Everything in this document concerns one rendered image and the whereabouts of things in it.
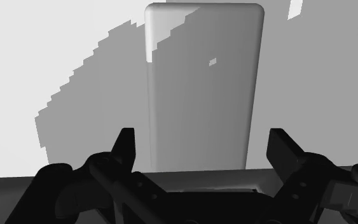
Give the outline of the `white rounded rectangular slab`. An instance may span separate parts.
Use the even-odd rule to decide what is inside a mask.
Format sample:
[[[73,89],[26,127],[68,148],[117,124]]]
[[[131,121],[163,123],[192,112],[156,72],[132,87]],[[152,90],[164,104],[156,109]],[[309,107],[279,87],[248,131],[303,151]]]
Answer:
[[[256,3],[152,3],[144,12],[151,164],[246,165],[265,11]]]

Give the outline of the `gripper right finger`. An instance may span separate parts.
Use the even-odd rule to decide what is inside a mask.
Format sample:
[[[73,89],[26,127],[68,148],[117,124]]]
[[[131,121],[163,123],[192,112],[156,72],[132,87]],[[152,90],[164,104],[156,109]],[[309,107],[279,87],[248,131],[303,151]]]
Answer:
[[[266,157],[283,185],[265,213],[265,224],[318,224],[325,209],[358,224],[358,164],[338,167],[303,151],[281,128],[269,132]]]

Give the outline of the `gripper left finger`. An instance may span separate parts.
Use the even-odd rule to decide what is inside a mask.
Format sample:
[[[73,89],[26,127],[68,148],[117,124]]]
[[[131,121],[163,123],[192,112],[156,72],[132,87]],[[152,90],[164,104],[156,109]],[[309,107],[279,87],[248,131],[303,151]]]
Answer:
[[[135,130],[123,128],[110,152],[89,156],[78,169],[65,163],[47,165],[38,170],[4,224],[76,224],[82,212],[94,209],[116,224],[118,202],[140,224],[167,224],[159,201],[166,191],[134,172],[134,160]]]

